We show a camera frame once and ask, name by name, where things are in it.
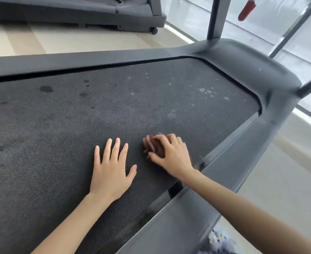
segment treadmill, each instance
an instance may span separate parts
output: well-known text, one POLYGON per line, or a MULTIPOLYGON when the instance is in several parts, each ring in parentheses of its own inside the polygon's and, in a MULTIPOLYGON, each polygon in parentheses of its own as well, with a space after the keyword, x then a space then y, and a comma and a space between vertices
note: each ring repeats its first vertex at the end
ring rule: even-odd
POLYGON ((109 25, 156 34, 166 15, 160 0, 0 0, 0 21, 109 25))
POLYGON ((207 39, 186 46, 0 57, 0 254, 33 251, 88 193, 95 145, 118 136, 137 175, 77 253, 195 253, 220 214, 147 160, 142 138, 176 133, 196 169, 237 192, 311 92, 221 38, 230 1, 213 1, 207 39))

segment brown cloth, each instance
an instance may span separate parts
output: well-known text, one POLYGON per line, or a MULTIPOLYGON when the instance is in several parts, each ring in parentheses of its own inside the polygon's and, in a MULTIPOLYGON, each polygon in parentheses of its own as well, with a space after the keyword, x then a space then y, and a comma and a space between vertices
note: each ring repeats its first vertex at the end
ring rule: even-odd
POLYGON ((161 144, 161 142, 158 139, 154 138, 154 135, 147 135, 145 138, 143 138, 143 143, 145 147, 144 153, 148 154, 151 151, 157 154, 159 157, 165 158, 164 146, 161 144))

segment treadmill deck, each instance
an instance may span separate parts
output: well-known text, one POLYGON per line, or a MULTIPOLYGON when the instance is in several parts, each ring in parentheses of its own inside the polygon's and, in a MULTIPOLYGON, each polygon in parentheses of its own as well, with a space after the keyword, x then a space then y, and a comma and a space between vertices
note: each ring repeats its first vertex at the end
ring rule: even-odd
POLYGON ((193 58, 0 83, 0 253, 30 253, 78 205, 95 145, 120 137, 138 170, 77 253, 98 250, 176 182, 142 154, 142 137, 174 132, 196 164, 259 108, 193 58))

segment red object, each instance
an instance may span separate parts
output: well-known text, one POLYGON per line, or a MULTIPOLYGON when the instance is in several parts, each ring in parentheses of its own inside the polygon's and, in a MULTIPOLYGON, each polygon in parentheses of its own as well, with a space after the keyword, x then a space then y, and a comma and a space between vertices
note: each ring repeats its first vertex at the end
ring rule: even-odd
POLYGON ((247 18, 247 16, 251 13, 251 11, 253 11, 255 6, 256 6, 255 0, 248 0, 245 7, 242 9, 242 11, 238 16, 238 21, 244 21, 247 18))

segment finger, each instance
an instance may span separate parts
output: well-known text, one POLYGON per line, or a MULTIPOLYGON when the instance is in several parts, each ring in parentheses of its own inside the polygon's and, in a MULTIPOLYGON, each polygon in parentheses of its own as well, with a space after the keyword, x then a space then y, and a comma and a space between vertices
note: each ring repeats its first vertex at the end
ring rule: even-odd
POLYGON ((177 137, 177 141, 178 141, 179 144, 183 143, 183 140, 181 140, 181 137, 179 137, 179 136, 177 137))
POLYGON ((161 144, 164 146, 164 148, 168 148, 171 146, 170 142, 168 141, 167 137, 164 136, 163 134, 157 134, 154 136, 155 139, 158 139, 161 144))
POLYGON ((163 166, 163 164, 164 164, 163 158, 159 157, 154 152, 149 152, 148 155, 154 163, 158 164, 159 166, 163 166))
POLYGON ((119 154, 119 163, 124 164, 124 168, 126 163, 127 151, 128 151, 128 144, 126 143, 119 154))
POLYGON ((129 182, 132 183, 135 176, 136 176, 136 165, 133 165, 126 178, 128 178, 129 182))
POLYGON ((115 144, 113 146, 112 153, 111 153, 112 161, 118 161, 119 148, 120 148, 120 139, 117 138, 115 140, 115 144))
POLYGON ((171 144, 172 144, 172 145, 178 143, 178 140, 177 140, 175 134, 169 134, 168 136, 169 136, 170 139, 171 139, 171 144))
POLYGON ((110 161, 111 145, 112 145, 112 139, 110 138, 107 140, 107 143, 106 143, 102 163, 110 161))
POLYGON ((94 165, 99 166, 100 165, 100 154, 99 154, 99 146, 97 145, 94 149, 94 165))

